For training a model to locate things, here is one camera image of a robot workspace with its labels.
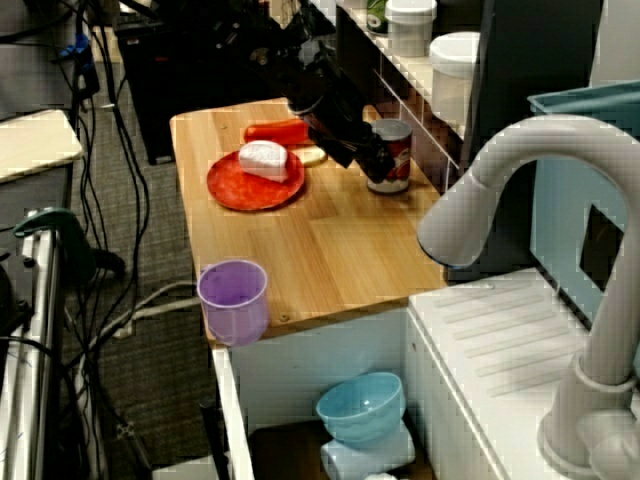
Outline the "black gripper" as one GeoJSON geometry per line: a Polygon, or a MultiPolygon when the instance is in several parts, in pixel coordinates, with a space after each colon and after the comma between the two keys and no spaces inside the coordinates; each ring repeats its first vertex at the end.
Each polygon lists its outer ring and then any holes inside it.
{"type": "Polygon", "coordinates": [[[386,144],[362,119],[363,105],[325,94],[301,110],[310,139],[344,168],[357,162],[374,184],[382,183],[395,167],[386,144]]]}

